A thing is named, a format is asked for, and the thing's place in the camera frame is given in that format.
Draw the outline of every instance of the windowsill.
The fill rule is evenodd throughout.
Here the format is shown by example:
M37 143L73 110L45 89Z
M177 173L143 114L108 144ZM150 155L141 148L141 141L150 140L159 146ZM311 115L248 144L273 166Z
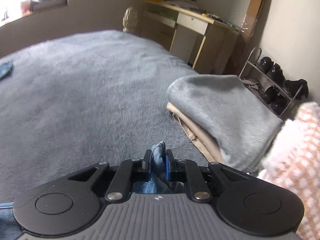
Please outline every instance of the windowsill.
M0 28L1 28L2 26L4 26L4 25L10 23L10 22L19 20L19 19L21 19L21 18L30 16L30 15L32 15L32 14L43 13L43 12L46 12L46 11L49 11L49 10L52 10L52 9L63 8L63 7L67 7L67 6L68 6L68 4L66 3L66 4L59 5L59 6L54 7L54 8L45 9L45 10L43 10L43 11L39 11L39 12L31 12L31 11L29 11L29 12L26 12L26 13L21 14L19 17L10 17L10 18L8 18L8 19L0 22Z

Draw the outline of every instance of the black boot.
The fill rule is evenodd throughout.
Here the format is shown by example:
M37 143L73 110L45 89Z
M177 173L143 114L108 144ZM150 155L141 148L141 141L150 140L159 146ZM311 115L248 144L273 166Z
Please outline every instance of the black boot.
M274 66L269 70L267 74L274 82L283 87L285 78L279 64L274 64Z
M281 113L284 111L284 109L287 107L287 99L283 97L282 95L279 95L276 100L271 103L271 108L278 114L281 115Z
M269 57L263 57L258 65L258 68L265 74L272 68L273 61Z
M308 82L305 81L304 79L299 79L296 81L290 81L286 80L284 82L284 89L292 96L298 92L300 86L302 85L302 89L300 93L297 95L296 99L301 100L302 96L304 95L306 98L309 95L309 88L308 88Z
M279 90L275 86L271 86L266 90L266 92L264 92L264 94L261 95L261 97L267 104L271 104L276 100L278 93Z

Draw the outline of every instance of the blue denim scrap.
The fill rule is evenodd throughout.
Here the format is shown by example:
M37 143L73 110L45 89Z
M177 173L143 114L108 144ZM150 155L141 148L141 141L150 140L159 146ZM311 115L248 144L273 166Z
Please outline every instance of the blue denim scrap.
M20 229L13 217L12 208L2 209L4 207L12 207L12 203L0 203L0 239L15 240L21 235Z
M5 76L10 75L12 70L13 70L13 60L2 63L0 65L0 80Z
M166 164L162 160L165 152L165 143L161 141L151 147L153 160L151 163L151 179L148 182L136 182L132 192L143 194L175 194L183 193L183 185L179 182L168 182L166 180Z

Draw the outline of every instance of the cardboard box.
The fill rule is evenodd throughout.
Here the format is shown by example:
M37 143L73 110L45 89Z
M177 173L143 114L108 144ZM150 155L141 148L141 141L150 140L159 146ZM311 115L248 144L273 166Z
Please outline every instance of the cardboard box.
M257 18L259 16L259 13L261 11L261 7L263 4L263 0L250 0L247 13L244 17L241 29L248 33L252 34Z
M254 27L257 23L261 8L263 5L263 0L250 0L247 14L244 17L244 21L241 26L242 32L239 34L236 44L233 48L231 56L226 64L223 71L224 75L238 75L243 66L241 66L241 57L244 49L252 37L254 32Z

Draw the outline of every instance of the bed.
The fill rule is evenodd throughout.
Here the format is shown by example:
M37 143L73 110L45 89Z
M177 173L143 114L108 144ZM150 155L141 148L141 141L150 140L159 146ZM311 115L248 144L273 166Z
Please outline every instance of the bed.
M164 140L206 165L166 110L166 90L196 75L161 45L103 31L47 41L13 60L0 81L0 202L92 163L143 157Z

